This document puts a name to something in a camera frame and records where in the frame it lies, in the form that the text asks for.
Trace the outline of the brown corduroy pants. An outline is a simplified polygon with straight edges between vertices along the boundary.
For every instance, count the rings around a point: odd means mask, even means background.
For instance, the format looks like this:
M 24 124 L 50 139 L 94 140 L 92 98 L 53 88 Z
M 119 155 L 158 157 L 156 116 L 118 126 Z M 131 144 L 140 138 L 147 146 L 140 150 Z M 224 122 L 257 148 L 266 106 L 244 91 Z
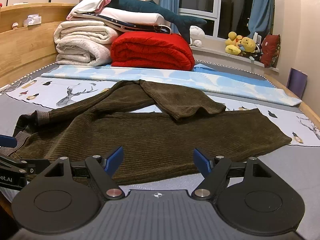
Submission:
M 82 161 L 121 146 L 120 185 L 193 174 L 193 150 L 232 161 L 288 145 L 285 135 L 258 109 L 227 111 L 204 92 L 148 81 L 120 81 L 93 97 L 19 117 L 15 159 L 66 156 Z

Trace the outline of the light blue patterned sheet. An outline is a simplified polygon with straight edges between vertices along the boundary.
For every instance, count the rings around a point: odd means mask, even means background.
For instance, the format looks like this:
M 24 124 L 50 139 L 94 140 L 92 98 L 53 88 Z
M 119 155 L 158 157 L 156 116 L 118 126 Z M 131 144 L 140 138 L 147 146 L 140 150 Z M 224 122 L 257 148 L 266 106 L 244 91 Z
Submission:
M 42 77 L 122 81 L 144 80 L 196 88 L 204 92 L 232 95 L 242 98 L 276 103 L 284 106 L 297 106 L 302 101 L 289 96 L 283 89 L 276 88 L 263 76 L 247 77 L 239 74 L 220 72 L 203 64 L 197 64 L 192 71 L 112 66 L 59 65 Z

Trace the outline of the white deer print sheet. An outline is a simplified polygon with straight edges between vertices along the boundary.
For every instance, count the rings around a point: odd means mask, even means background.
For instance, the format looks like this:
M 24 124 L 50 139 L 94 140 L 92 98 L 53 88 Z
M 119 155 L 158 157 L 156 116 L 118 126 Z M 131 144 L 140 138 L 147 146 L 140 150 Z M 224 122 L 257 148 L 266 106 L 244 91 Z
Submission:
M 113 81 L 72 80 L 37 77 L 20 87 L 5 93 L 27 103 L 48 109 L 57 109 L 84 100 L 109 90 Z M 298 146 L 319 146 L 319 129 L 298 108 L 234 96 L 206 93 L 212 100 L 226 106 L 226 111 L 247 111 L 259 109 L 281 131 L 292 138 L 291 144 Z

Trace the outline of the cream folded quilt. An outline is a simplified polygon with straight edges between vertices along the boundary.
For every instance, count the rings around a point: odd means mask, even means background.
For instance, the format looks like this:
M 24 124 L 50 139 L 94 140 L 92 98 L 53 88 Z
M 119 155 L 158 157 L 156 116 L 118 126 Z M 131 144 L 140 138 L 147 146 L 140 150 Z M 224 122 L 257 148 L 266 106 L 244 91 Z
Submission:
M 53 34 L 60 65 L 102 66 L 111 62 L 111 44 L 119 33 L 101 21 L 65 21 Z

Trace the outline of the tissue pack on headboard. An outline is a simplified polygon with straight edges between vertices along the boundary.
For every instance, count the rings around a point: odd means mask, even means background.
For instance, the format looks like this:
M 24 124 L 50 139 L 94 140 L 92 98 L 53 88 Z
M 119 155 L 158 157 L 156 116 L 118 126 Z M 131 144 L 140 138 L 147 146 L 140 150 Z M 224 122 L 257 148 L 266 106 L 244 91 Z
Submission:
M 38 25 L 42 23 L 42 17 L 39 14 L 28 15 L 28 17 L 23 21 L 23 26 Z

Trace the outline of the yellow plush toys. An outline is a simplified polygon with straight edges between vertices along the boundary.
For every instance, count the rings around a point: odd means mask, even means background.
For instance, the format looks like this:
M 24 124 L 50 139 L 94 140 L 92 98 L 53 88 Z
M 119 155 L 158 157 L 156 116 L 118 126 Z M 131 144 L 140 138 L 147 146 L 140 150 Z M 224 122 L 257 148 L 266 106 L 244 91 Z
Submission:
M 246 57 L 251 61 L 260 60 L 261 46 L 249 37 L 243 37 L 231 31 L 228 34 L 225 45 L 225 52 L 227 54 Z

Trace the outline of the red folded blanket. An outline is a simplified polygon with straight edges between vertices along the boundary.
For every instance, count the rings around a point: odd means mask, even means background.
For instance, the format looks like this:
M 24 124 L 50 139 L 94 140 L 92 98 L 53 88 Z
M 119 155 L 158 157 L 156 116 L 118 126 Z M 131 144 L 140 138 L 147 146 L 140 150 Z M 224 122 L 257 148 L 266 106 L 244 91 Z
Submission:
M 178 34 L 136 31 L 124 33 L 111 45 L 111 66 L 191 71 L 195 60 Z

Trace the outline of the white plush toy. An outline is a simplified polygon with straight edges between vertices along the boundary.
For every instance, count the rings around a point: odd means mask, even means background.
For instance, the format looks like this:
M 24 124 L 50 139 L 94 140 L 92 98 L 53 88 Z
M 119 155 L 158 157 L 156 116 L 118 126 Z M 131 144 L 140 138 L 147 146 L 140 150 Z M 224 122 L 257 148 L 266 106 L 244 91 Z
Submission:
M 202 41 L 205 38 L 204 31 L 195 25 L 190 27 L 190 45 L 195 47 L 202 47 Z

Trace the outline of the white folded bedding stack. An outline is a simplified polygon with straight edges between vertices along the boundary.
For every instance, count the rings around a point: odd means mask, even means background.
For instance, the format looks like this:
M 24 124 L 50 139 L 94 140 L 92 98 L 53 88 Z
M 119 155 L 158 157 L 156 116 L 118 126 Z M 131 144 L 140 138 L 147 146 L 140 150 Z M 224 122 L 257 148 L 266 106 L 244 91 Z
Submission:
M 66 20 L 92 19 L 123 33 L 129 31 L 149 31 L 171 34 L 170 23 L 158 13 L 131 12 L 107 6 L 110 0 L 82 0 L 68 14 Z

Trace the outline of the blue curtain right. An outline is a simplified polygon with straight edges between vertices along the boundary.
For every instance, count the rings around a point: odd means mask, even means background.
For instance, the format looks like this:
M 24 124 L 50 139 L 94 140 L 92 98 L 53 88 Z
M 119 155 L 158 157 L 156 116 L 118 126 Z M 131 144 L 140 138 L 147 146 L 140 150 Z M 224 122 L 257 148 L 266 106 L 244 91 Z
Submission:
M 249 37 L 258 33 L 262 38 L 271 31 L 274 15 L 274 0 L 253 0 L 248 22 Z

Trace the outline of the blue shark plush toy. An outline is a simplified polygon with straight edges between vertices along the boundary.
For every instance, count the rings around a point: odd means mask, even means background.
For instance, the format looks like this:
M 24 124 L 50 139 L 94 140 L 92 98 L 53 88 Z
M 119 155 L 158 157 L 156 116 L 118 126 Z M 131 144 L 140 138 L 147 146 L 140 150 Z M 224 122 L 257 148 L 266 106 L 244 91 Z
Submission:
M 162 15 L 166 21 L 173 23 L 188 43 L 190 43 L 190 27 L 192 25 L 200 26 L 207 23 L 207 21 L 202 18 L 178 15 L 169 9 L 159 6 L 153 1 L 111 0 L 107 6 L 130 12 L 158 13 Z

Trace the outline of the wooden bed frame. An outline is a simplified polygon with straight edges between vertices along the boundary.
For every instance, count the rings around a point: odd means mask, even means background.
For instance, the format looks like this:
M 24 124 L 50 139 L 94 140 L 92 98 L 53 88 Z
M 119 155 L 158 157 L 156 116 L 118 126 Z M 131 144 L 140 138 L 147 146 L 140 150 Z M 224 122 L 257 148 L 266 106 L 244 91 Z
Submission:
M 53 33 L 74 7 L 71 3 L 27 3 L 1 8 L 1 86 L 56 61 Z M 24 27 L 28 15 L 42 23 Z

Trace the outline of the window with white frame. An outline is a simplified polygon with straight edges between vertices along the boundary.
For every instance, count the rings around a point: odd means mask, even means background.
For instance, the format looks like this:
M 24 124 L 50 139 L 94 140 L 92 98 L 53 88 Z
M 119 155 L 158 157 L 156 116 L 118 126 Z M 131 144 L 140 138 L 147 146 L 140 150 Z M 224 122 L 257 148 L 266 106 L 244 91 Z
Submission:
M 180 0 L 179 14 L 206 20 L 201 28 L 212 38 L 227 39 L 231 31 L 248 36 L 253 0 Z

